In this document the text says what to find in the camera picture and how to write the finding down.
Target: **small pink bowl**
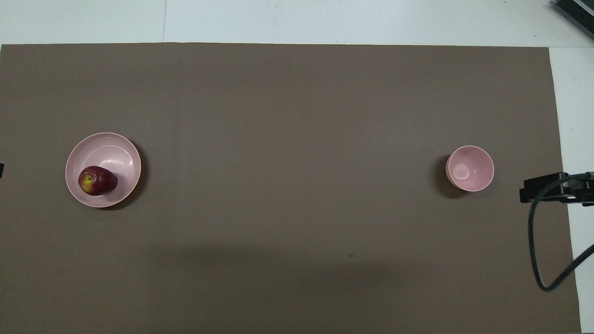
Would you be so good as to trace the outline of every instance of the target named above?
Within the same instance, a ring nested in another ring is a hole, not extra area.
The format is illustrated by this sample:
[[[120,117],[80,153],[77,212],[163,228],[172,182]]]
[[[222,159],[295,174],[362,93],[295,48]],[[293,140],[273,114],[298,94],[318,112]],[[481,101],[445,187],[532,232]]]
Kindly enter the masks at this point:
[[[445,163],[445,174],[450,182],[466,191],[479,191],[491,184],[495,166],[484,149],[462,146],[450,155]]]

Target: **apple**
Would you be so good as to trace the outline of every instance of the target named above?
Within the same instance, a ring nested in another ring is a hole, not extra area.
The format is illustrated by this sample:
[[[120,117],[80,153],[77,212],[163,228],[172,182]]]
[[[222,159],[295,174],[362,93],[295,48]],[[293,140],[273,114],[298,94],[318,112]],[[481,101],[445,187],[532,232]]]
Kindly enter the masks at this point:
[[[85,193],[99,196],[114,190],[118,177],[103,167],[89,166],[80,172],[78,185]]]

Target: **white floor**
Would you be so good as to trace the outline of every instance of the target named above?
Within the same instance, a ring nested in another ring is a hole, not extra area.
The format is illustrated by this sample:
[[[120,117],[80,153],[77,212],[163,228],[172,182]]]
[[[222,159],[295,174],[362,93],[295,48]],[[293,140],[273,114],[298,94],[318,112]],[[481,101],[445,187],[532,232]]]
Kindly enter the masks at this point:
[[[116,42],[546,46],[564,169],[594,171],[594,40],[549,0],[0,0],[0,44]],[[570,206],[574,256],[594,243],[592,213]],[[594,257],[576,280],[594,332]]]

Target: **bowl rim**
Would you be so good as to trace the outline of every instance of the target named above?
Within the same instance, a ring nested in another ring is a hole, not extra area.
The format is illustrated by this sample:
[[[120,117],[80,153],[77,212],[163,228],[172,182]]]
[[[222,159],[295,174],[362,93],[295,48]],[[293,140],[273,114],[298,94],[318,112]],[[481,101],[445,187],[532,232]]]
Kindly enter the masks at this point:
[[[74,152],[76,152],[77,148],[82,145],[85,141],[89,140],[92,137],[95,136],[101,136],[101,135],[109,135],[109,136],[115,136],[115,137],[119,137],[120,139],[122,139],[123,141],[127,141],[131,147],[134,149],[133,152],[130,153],[135,153],[135,155],[138,156],[138,178],[135,180],[136,182],[134,183],[134,186],[131,187],[130,191],[128,193],[126,193],[125,196],[122,196],[122,198],[120,198],[118,201],[114,202],[114,203],[107,203],[106,205],[102,205],[102,204],[89,204],[89,203],[85,203],[84,201],[81,201],[78,197],[76,197],[74,195],[74,193],[72,192],[72,189],[70,189],[70,184],[68,183],[68,165],[70,163],[70,159],[72,158],[72,155],[74,154]],[[133,142],[131,142],[128,138],[122,136],[121,134],[117,134],[117,133],[113,133],[113,132],[99,132],[99,133],[95,133],[92,134],[88,137],[86,137],[85,139],[81,140],[80,142],[78,142],[78,144],[76,146],[74,146],[74,148],[72,149],[72,151],[70,152],[70,154],[68,155],[68,159],[66,160],[66,165],[64,168],[64,177],[66,179],[66,186],[68,187],[68,190],[70,191],[71,195],[76,198],[76,200],[78,200],[80,203],[85,204],[86,206],[90,206],[90,207],[96,207],[96,208],[103,208],[103,207],[110,207],[113,205],[116,205],[118,203],[120,203],[121,201],[125,200],[128,196],[130,196],[130,194],[134,191],[134,189],[136,189],[136,186],[138,185],[138,182],[140,181],[140,175],[142,174],[142,158],[140,156],[140,153],[138,152],[138,149],[136,148],[136,145],[134,145]]]
[[[451,157],[454,156],[459,150],[464,149],[464,148],[467,148],[467,147],[473,147],[475,149],[479,149],[480,151],[482,151],[489,158],[489,162],[491,163],[491,177],[490,177],[489,181],[486,182],[485,186],[482,187],[482,188],[480,188],[480,189],[471,190],[471,189],[463,188],[461,185],[456,184],[456,182],[451,177],[451,171],[450,171],[450,160],[451,160]],[[493,182],[493,177],[495,177],[495,164],[493,163],[493,158],[491,158],[491,155],[489,153],[487,153],[487,151],[485,151],[483,148],[478,147],[476,145],[464,145],[464,146],[458,147],[447,158],[447,161],[445,163],[445,174],[446,174],[448,180],[450,180],[450,182],[454,186],[456,186],[457,188],[462,189],[464,191],[470,191],[470,192],[474,193],[474,192],[477,192],[477,191],[481,191],[481,190],[485,189],[486,187],[489,187],[489,185]]]

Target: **black device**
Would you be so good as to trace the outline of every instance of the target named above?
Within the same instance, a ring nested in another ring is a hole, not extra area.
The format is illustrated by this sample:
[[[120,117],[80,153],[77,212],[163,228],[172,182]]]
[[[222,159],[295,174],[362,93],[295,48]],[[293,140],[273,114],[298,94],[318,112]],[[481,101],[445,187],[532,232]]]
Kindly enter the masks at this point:
[[[534,214],[536,206],[540,201],[559,201],[562,203],[581,203],[583,206],[594,205],[594,172],[569,175],[559,172],[542,177],[524,180],[524,188],[520,189],[520,202],[530,203],[528,213],[528,244],[530,251],[530,262],[532,263],[532,272],[536,278],[536,283],[543,291],[553,291],[594,253],[594,244],[588,247],[584,252],[577,256],[571,263],[557,276],[549,286],[542,282],[541,274],[536,262],[536,251],[534,249]]]
[[[520,202],[530,203],[544,187],[567,176],[569,176],[568,173],[559,172],[524,180],[524,188],[520,189]],[[564,182],[546,193],[541,200],[559,201],[561,203],[581,203],[583,206],[593,206],[594,180],[571,180]]]
[[[553,8],[594,38],[594,0],[558,0]]]

